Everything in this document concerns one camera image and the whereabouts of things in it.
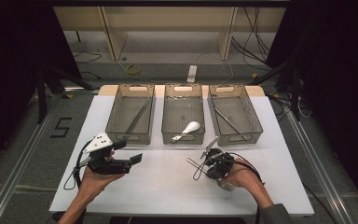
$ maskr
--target sleeve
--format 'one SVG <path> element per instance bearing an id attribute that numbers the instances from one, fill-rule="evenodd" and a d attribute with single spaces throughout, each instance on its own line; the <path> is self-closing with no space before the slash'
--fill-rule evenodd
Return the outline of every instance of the sleeve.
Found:
<path id="1" fill-rule="evenodd" d="M 294 221 L 290 218 L 286 208 L 281 203 L 274 204 L 260 211 L 261 217 L 266 224 L 291 224 Z"/>

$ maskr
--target wire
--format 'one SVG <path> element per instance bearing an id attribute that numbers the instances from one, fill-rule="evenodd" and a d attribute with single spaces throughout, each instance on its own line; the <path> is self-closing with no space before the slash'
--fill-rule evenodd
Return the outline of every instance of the wire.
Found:
<path id="1" fill-rule="evenodd" d="M 224 159 L 217 159 L 217 158 L 215 158 L 213 160 L 214 161 L 226 161 L 226 162 L 231 162 L 231 163 L 235 163 L 235 164 L 238 164 L 238 165 L 242 165 L 242 166 L 248 168 L 250 171 L 252 171 L 257 176 L 257 179 L 261 183 L 263 183 L 263 181 L 261 180 L 260 174 L 257 172 L 257 170 L 254 168 L 254 166 L 251 163 L 249 163 L 250 165 L 248 165 L 248 164 L 245 164 L 245 163 L 242 163 L 242 162 L 239 162 L 239 161 L 231 161 L 231 160 L 224 160 Z"/>
<path id="2" fill-rule="evenodd" d="M 337 224 L 336 219 L 333 217 L 333 215 L 330 213 L 330 211 L 327 209 L 327 207 L 324 205 L 324 203 L 321 201 L 320 198 L 318 198 L 318 196 L 316 196 L 316 194 L 306 185 L 304 184 L 304 182 L 302 182 L 302 185 L 304 186 L 304 188 L 310 192 L 310 194 L 312 194 L 312 196 L 316 199 L 316 201 L 318 201 L 318 203 L 322 206 L 322 208 L 324 209 L 324 211 L 326 211 L 327 215 L 331 217 L 331 219 L 333 220 L 333 222 L 335 224 Z"/>
<path id="3" fill-rule="evenodd" d="M 282 105 L 282 102 L 279 101 L 279 99 L 277 99 L 277 97 L 273 96 L 273 94 L 267 94 L 267 97 L 270 99 L 271 102 L 276 102 L 276 103 L 278 103 L 278 105 L 281 106 L 281 112 L 276 113 L 276 112 L 274 111 L 275 116 L 281 115 L 281 114 L 283 113 L 283 111 L 284 111 L 284 107 L 283 107 L 283 105 Z"/>
<path id="4" fill-rule="evenodd" d="M 298 98 L 298 111 L 300 112 L 300 114 L 305 118 L 305 119 L 309 119 L 310 115 L 312 114 L 312 112 L 310 111 L 308 115 L 304 115 L 304 113 L 302 112 L 301 108 L 300 108 L 300 102 L 301 102 L 301 97 Z"/>
<path id="5" fill-rule="evenodd" d="M 71 188 L 67 188 L 66 187 L 66 184 L 68 184 L 68 181 L 69 179 L 73 177 L 74 178 L 74 185 L 71 187 Z M 75 180 L 75 177 L 74 177 L 74 172 L 71 172 L 71 174 L 68 176 L 68 178 L 66 179 L 65 181 L 65 184 L 63 185 L 63 189 L 66 189 L 66 190 L 69 190 L 69 189 L 74 189 L 76 187 L 76 180 Z"/>
<path id="6" fill-rule="evenodd" d="M 93 74 L 92 72 L 80 72 L 80 73 L 89 73 L 89 74 L 92 74 L 93 76 L 97 77 L 98 79 L 102 79 L 101 77 L 99 77 L 99 76 Z"/>
<path id="7" fill-rule="evenodd" d="M 88 53 L 88 54 L 91 54 L 91 55 L 96 55 L 97 57 L 94 58 L 94 59 L 91 59 L 91 60 L 89 60 L 89 61 L 86 61 L 86 62 L 77 62 L 77 63 L 90 63 L 90 62 L 93 62 L 93 61 L 95 61 L 95 60 L 97 60 L 97 59 L 103 57 L 102 54 L 96 54 L 96 53 L 90 53 L 90 52 L 87 52 L 87 51 L 81 51 L 80 53 L 74 55 L 74 58 L 77 57 L 77 56 L 79 56 L 80 54 L 83 54 L 83 53 Z"/>
<path id="8" fill-rule="evenodd" d="M 231 64 L 230 64 L 229 62 L 227 62 L 227 61 L 221 60 L 220 58 L 218 58 L 217 56 L 215 56 L 215 55 L 212 54 L 211 52 L 202 52 L 201 54 L 199 54 L 199 55 L 196 57 L 196 60 L 194 61 L 194 65 L 197 65 L 197 59 L 198 59 L 202 54 L 211 54 L 212 56 L 215 57 L 215 59 L 217 59 L 217 60 L 219 60 L 219 61 L 222 61 L 222 62 L 228 64 L 229 70 L 231 71 L 231 77 L 228 78 L 226 81 L 221 82 L 219 85 L 225 84 L 226 82 L 228 82 L 228 81 L 230 81 L 232 78 L 234 78 L 234 72 L 232 71 Z"/>
<path id="9" fill-rule="evenodd" d="M 248 12 L 246 10 L 246 7 L 244 7 L 243 9 L 245 11 L 246 18 L 248 19 L 248 22 L 249 22 L 249 24 L 250 24 L 250 26 L 252 28 L 252 32 L 250 33 L 249 36 L 251 36 L 252 34 L 255 34 L 255 37 L 257 39 L 257 45 L 258 45 L 258 48 L 260 50 L 260 53 L 261 53 L 263 59 L 266 60 L 266 56 L 268 55 L 266 53 L 266 49 L 269 50 L 269 48 L 264 44 L 264 41 L 262 40 L 261 36 L 258 33 L 258 23 L 259 23 L 258 13 L 259 13 L 260 8 L 255 7 L 255 22 L 254 22 L 253 25 L 252 25 L 251 19 L 249 17 L 249 14 L 248 14 Z"/>
<path id="10" fill-rule="evenodd" d="M 252 59 L 255 59 L 255 60 L 258 60 L 260 61 L 261 63 L 267 65 L 267 63 L 265 61 L 263 61 L 262 59 L 260 59 L 259 57 L 257 57 L 256 55 L 254 55 L 251 51 L 249 51 L 248 49 L 246 49 L 246 42 L 245 42 L 245 45 L 242 46 L 240 43 L 238 43 L 238 41 L 232 36 L 231 39 L 234 41 L 234 42 L 231 42 L 232 45 L 234 46 L 234 48 L 239 51 L 240 53 L 242 53 L 242 56 L 243 56 L 243 60 L 245 61 L 246 64 L 248 64 L 248 62 L 246 62 L 246 59 L 244 58 L 245 56 L 248 57 L 248 58 L 252 58 Z M 258 68 L 258 67 L 255 67 L 257 69 L 261 69 L 261 70 L 265 70 L 265 71 L 270 71 L 268 69 L 263 69 L 263 68 Z"/>
<path id="11" fill-rule="evenodd" d="M 281 118 L 280 119 L 278 119 L 278 123 L 279 122 L 281 122 L 281 120 L 283 119 L 283 118 L 285 118 L 286 117 L 286 115 L 290 112 L 291 110 L 290 109 L 288 109 L 287 111 L 286 111 L 286 113 L 284 113 L 284 115 L 282 115 L 281 116 Z"/>
<path id="12" fill-rule="evenodd" d="M 267 97 L 272 101 L 278 102 L 280 105 L 291 106 L 290 99 L 279 98 L 274 96 L 274 94 L 267 94 Z"/>
<path id="13" fill-rule="evenodd" d="M 124 68 L 123 64 L 121 64 L 120 62 L 117 62 L 118 65 L 120 65 L 120 67 L 123 69 L 124 73 L 126 74 L 127 77 L 129 78 L 132 78 L 132 79 L 138 79 L 138 80 L 144 80 L 144 81 L 150 81 L 150 82 L 163 82 L 163 83 L 167 83 L 167 82 L 170 82 L 170 81 L 167 81 L 167 80 L 153 80 L 153 79 L 148 79 L 148 78 L 142 78 L 142 77 L 133 77 L 133 76 L 130 76 L 128 73 L 127 73 L 127 70 Z"/>
<path id="14" fill-rule="evenodd" d="M 193 179 L 194 179 L 194 180 L 197 181 L 197 180 L 200 179 L 201 174 L 202 174 L 203 167 L 205 166 L 205 162 L 206 162 L 206 160 L 205 160 L 201 165 L 199 165 L 199 167 L 197 167 L 196 172 L 193 174 Z"/>

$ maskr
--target forearm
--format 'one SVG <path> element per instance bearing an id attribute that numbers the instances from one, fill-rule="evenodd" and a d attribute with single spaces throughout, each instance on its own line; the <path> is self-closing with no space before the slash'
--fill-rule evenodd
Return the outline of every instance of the forearm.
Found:
<path id="1" fill-rule="evenodd" d="M 274 204 L 274 202 L 269 197 L 269 193 L 262 184 L 256 184 L 251 188 L 248 188 L 248 190 L 255 198 L 255 201 L 257 202 L 257 205 L 260 209 L 270 207 Z"/>
<path id="2" fill-rule="evenodd" d="M 87 205 L 92 202 L 90 196 L 76 195 L 71 205 L 69 205 L 66 212 L 60 218 L 59 223 L 75 223 L 86 209 Z"/>

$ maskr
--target gray floor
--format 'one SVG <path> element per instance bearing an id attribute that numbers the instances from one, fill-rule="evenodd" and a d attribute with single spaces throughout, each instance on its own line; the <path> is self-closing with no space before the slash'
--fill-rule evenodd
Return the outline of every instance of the gray floor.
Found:
<path id="1" fill-rule="evenodd" d="M 218 47 L 214 34 L 161 33 L 156 35 L 134 33 L 129 35 L 119 62 L 123 63 L 124 66 L 130 63 L 141 65 L 141 73 L 136 75 L 136 77 L 143 79 L 135 79 L 127 77 L 121 66 L 117 62 L 110 60 L 103 35 L 80 33 L 82 43 L 78 43 L 76 42 L 74 32 L 67 32 L 66 34 L 74 53 L 86 50 L 103 55 L 102 58 L 93 63 L 78 64 L 81 72 L 92 72 L 102 78 L 98 79 L 90 73 L 82 74 L 86 82 L 96 87 L 123 82 L 147 81 L 156 84 L 163 83 L 160 82 L 161 80 L 186 82 L 189 65 L 194 64 L 196 58 L 202 52 L 211 52 L 216 56 L 218 55 Z M 265 34 L 263 36 L 266 37 L 266 42 L 270 43 L 274 34 Z M 236 37 L 244 39 L 246 35 L 236 34 Z M 250 48 L 253 48 L 253 52 L 257 52 L 255 42 L 250 45 Z M 86 62 L 95 56 L 82 54 L 81 57 L 76 57 L 76 59 Z M 258 64 L 252 60 L 248 60 L 248 63 Z M 257 73 L 262 75 L 265 73 L 265 71 L 260 71 L 246 65 L 242 56 L 235 49 L 231 49 L 227 62 L 221 62 L 207 53 L 199 56 L 196 64 L 199 66 L 196 82 L 202 84 L 221 83 L 231 76 L 229 82 L 248 83 L 252 80 L 252 74 Z M 274 92 L 275 79 L 273 78 L 263 83 L 262 87 L 265 92 Z M 68 88 L 76 87 L 76 85 L 68 81 L 63 80 L 62 83 Z M 59 100 L 33 157 L 30 159 L 15 193 L 12 195 L 4 214 L 0 218 L 0 223 L 47 222 L 51 215 L 48 211 L 49 204 L 62 178 L 63 170 L 66 167 L 83 121 L 86 118 L 92 97 L 92 94 L 74 91 L 69 97 L 62 97 Z M 276 113 L 281 110 L 280 106 L 276 103 L 271 102 L 271 104 Z M 7 140 L 7 148 L 0 152 L 0 188 L 6 183 L 12 168 L 17 163 L 36 128 L 37 116 L 38 104 L 37 100 L 33 98 L 25 109 L 16 132 Z M 63 131 L 55 130 L 59 118 L 71 118 L 62 122 L 62 126 L 70 127 L 70 130 L 64 138 L 51 138 L 54 134 L 63 133 Z M 277 120 L 279 120 L 283 136 L 292 154 L 300 178 L 332 210 L 288 118 L 282 114 L 277 115 Z M 343 199 L 353 223 L 358 223 L 358 191 L 339 162 L 339 159 L 331 151 L 328 141 L 324 137 L 323 130 L 319 126 L 317 116 L 310 117 L 309 119 L 303 118 L 300 122 L 305 127 L 318 156 L 323 162 L 324 168 L 332 177 L 334 186 Z M 311 217 L 297 217 L 295 218 L 295 223 L 333 223 L 321 205 L 313 196 L 310 194 L 309 196 L 310 202 L 315 209 L 315 215 Z M 246 217 L 245 220 L 248 223 L 254 223 L 253 217 Z M 108 221 L 109 217 L 87 216 L 85 223 L 108 223 Z"/>

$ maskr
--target cable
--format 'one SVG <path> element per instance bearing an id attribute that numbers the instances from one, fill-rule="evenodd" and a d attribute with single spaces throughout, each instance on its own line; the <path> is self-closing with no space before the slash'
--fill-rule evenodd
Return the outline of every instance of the cable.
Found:
<path id="1" fill-rule="evenodd" d="M 290 104 L 290 99 L 279 98 L 279 97 L 273 96 L 273 94 L 267 94 L 267 97 L 268 97 L 270 100 L 273 100 L 273 101 L 275 101 L 275 102 L 278 102 L 280 105 L 291 106 L 291 104 Z"/>
<path id="2" fill-rule="evenodd" d="M 211 55 L 214 56 L 217 60 L 222 61 L 222 62 L 228 64 L 229 69 L 230 69 L 230 71 L 231 71 L 231 77 L 228 78 L 226 81 L 221 82 L 219 85 L 225 84 L 226 82 L 228 82 L 228 81 L 230 81 L 232 78 L 234 78 L 234 72 L 232 71 L 231 64 L 230 64 L 229 62 L 227 62 L 227 61 L 221 60 L 220 58 L 218 58 L 217 56 L 215 56 L 215 55 L 212 54 L 211 52 L 202 52 L 201 54 L 199 54 L 199 55 L 196 57 L 196 60 L 194 61 L 194 65 L 197 65 L 197 59 L 198 59 L 202 54 L 211 54 Z"/>
<path id="3" fill-rule="evenodd" d="M 129 74 L 127 73 L 127 69 L 124 68 L 123 64 L 121 64 L 121 63 L 118 62 L 118 61 L 117 61 L 117 63 L 118 63 L 118 65 L 120 65 L 120 67 L 123 69 L 123 71 L 124 71 L 124 73 L 126 74 L 126 76 L 129 77 L 129 78 L 138 79 L 138 80 L 144 80 L 144 81 L 150 81 L 150 82 L 157 82 L 157 83 L 159 83 L 159 82 L 163 82 L 163 83 L 170 82 L 170 81 L 167 81 L 167 80 L 159 80 L 159 81 L 157 81 L 157 80 L 148 79 L 148 78 L 133 77 L 133 76 L 131 76 L 131 75 L 129 75 Z"/>
<path id="4" fill-rule="evenodd" d="M 80 73 L 89 73 L 89 74 L 92 74 L 93 76 L 97 77 L 98 79 L 102 79 L 101 77 L 99 77 L 99 76 L 93 74 L 92 72 L 80 72 Z"/>
<path id="5" fill-rule="evenodd" d="M 243 56 L 246 56 L 248 58 L 252 58 L 252 59 L 256 59 L 258 61 L 260 61 L 261 63 L 267 65 L 267 63 L 265 61 L 263 61 L 262 59 L 260 59 L 259 57 L 257 57 L 256 55 L 254 55 L 251 51 L 249 51 L 248 49 L 246 49 L 246 42 L 244 44 L 244 46 L 242 46 L 240 43 L 238 43 L 238 41 L 232 36 L 231 37 L 232 40 L 234 40 L 234 43 L 238 45 L 238 47 L 240 47 L 242 49 L 242 51 L 240 51 L 238 48 L 235 47 L 234 43 L 233 46 L 234 48 L 239 51 L 240 53 L 242 53 Z"/>
<path id="6" fill-rule="evenodd" d="M 268 55 L 266 53 L 266 49 L 269 50 L 269 48 L 264 44 L 264 41 L 262 40 L 261 36 L 259 35 L 258 33 L 258 13 L 259 13 L 259 7 L 255 7 L 255 22 L 254 24 L 252 25 L 252 22 L 251 22 L 251 19 L 249 18 L 249 14 L 246 10 L 246 7 L 243 8 L 244 11 L 245 11 L 245 15 L 246 15 L 246 18 L 248 19 L 248 22 L 252 28 L 252 32 L 250 33 L 249 36 L 251 36 L 252 34 L 255 34 L 255 37 L 256 37 L 256 40 L 257 40 L 257 45 L 258 45 L 258 48 L 260 50 L 260 53 L 263 57 L 264 60 L 266 60 L 266 57 L 264 55 Z"/>
<path id="7" fill-rule="evenodd" d="M 193 174 L 193 179 L 194 179 L 194 180 L 197 181 L 197 180 L 200 179 L 201 174 L 202 174 L 203 167 L 205 166 L 205 162 L 206 162 L 206 160 L 205 160 L 201 165 L 199 165 L 199 167 L 197 167 L 196 172 Z M 196 178 L 196 174 L 197 174 L 198 171 L 200 171 L 200 174 L 199 174 L 199 176 Z"/>
<path id="8" fill-rule="evenodd" d="M 77 183 L 77 186 L 80 187 L 80 177 L 76 176 L 76 175 L 78 175 L 78 172 L 80 171 L 80 168 L 83 167 L 83 166 L 80 166 L 80 160 L 81 160 L 81 157 L 83 156 L 83 150 L 89 145 L 90 142 L 92 142 L 92 140 L 89 140 L 86 143 L 86 145 L 84 145 L 82 147 L 82 149 L 80 150 L 79 155 L 77 156 L 76 166 L 74 167 L 74 170 L 72 171 L 72 173 L 69 175 L 68 179 L 66 179 L 65 184 L 63 185 L 63 189 L 68 189 L 66 187 L 66 184 L 68 183 L 68 181 L 71 178 L 71 176 L 74 178 L 75 183 L 74 183 L 74 186 L 72 188 L 69 188 L 69 189 L 74 189 L 75 186 L 76 186 L 76 183 Z"/>
<path id="9" fill-rule="evenodd" d="M 242 162 L 239 162 L 239 161 L 231 161 L 231 160 L 225 160 L 225 159 L 213 159 L 214 161 L 226 161 L 226 162 L 231 162 L 231 163 L 235 163 L 235 164 L 238 164 L 238 165 L 241 165 L 241 166 L 244 166 L 246 168 L 248 168 L 250 171 L 252 171 L 256 176 L 257 176 L 257 179 L 263 183 L 263 181 L 261 180 L 261 177 L 260 177 L 260 174 L 257 172 L 257 170 L 254 168 L 254 166 L 251 164 L 251 165 L 248 165 L 248 164 L 245 164 L 245 163 L 242 163 Z"/>
<path id="10" fill-rule="evenodd" d="M 281 109 L 282 109 L 281 112 L 276 113 L 276 112 L 274 111 L 275 116 L 281 115 L 281 114 L 283 113 L 283 111 L 284 111 L 282 102 L 280 102 L 276 97 L 274 97 L 273 94 L 267 94 L 267 97 L 270 99 L 271 102 L 276 102 L 276 103 L 278 103 L 278 105 L 281 106 Z"/>
<path id="11" fill-rule="evenodd" d="M 77 63 L 90 63 L 90 62 L 93 62 L 93 61 L 95 61 L 95 60 L 97 60 L 97 59 L 103 57 L 102 54 L 96 54 L 96 53 L 90 53 L 90 52 L 87 52 L 87 51 L 81 51 L 80 53 L 74 55 L 74 58 L 77 57 L 77 56 L 79 56 L 80 54 L 83 54 L 83 53 L 88 53 L 88 54 L 91 54 L 91 55 L 96 55 L 97 57 L 94 58 L 94 59 L 91 59 L 91 60 L 89 60 L 89 61 L 86 61 L 86 62 L 77 62 Z"/>
<path id="12" fill-rule="evenodd" d="M 245 163 L 242 163 L 242 162 L 238 162 L 238 161 L 234 161 L 234 162 L 231 161 L 231 162 L 233 162 L 233 163 L 236 163 L 236 164 L 239 164 L 239 165 L 242 165 L 242 166 L 248 168 L 250 171 L 252 171 L 252 172 L 256 175 L 256 177 L 257 177 L 257 179 L 260 181 L 260 183 L 262 183 L 263 185 L 266 184 L 266 183 L 264 183 L 264 182 L 261 180 L 261 176 L 260 176 L 260 174 L 258 173 L 258 171 L 255 169 L 255 167 L 254 167 L 249 161 L 247 161 L 243 156 L 241 156 L 241 155 L 239 155 L 239 154 L 237 154 L 237 153 L 234 153 L 234 152 L 228 152 L 228 155 L 238 156 L 238 157 L 240 157 L 241 159 L 243 159 L 244 161 L 248 162 L 249 165 L 248 165 L 248 164 L 245 164 Z M 260 223 L 260 215 L 261 215 L 261 214 L 260 214 L 260 208 L 257 206 L 256 213 L 255 213 L 255 224 L 259 224 L 259 223 Z"/>
<path id="13" fill-rule="evenodd" d="M 322 206 L 322 208 L 324 209 L 324 211 L 326 211 L 327 215 L 331 217 L 331 219 L 333 220 L 333 222 L 334 222 L 335 224 L 337 224 L 336 219 L 333 217 L 333 215 L 330 213 L 330 211 L 327 209 L 327 207 L 324 205 L 324 203 L 321 201 L 321 199 L 319 199 L 318 196 L 316 196 L 316 194 L 315 194 L 312 190 L 310 190 L 310 188 L 309 188 L 306 184 L 304 184 L 304 182 L 301 181 L 301 183 L 302 183 L 302 185 L 304 186 L 304 188 L 305 188 L 307 191 L 309 191 L 310 194 L 312 194 L 312 196 L 316 199 L 316 201 L 318 201 L 318 203 Z"/>
<path id="14" fill-rule="evenodd" d="M 287 111 L 286 111 L 286 113 L 284 113 L 284 115 L 282 115 L 281 116 L 281 118 L 280 119 L 278 119 L 278 123 L 279 122 L 281 122 L 281 120 L 283 119 L 283 118 L 285 118 L 286 117 L 286 115 L 290 112 L 291 110 L 290 109 L 288 109 Z"/>
<path id="15" fill-rule="evenodd" d="M 300 102 L 301 102 L 301 97 L 298 97 L 298 111 L 300 112 L 300 114 L 305 118 L 305 119 L 309 119 L 310 115 L 312 114 L 312 112 L 310 111 L 308 115 L 304 115 L 304 113 L 302 112 L 301 108 L 300 108 Z"/>

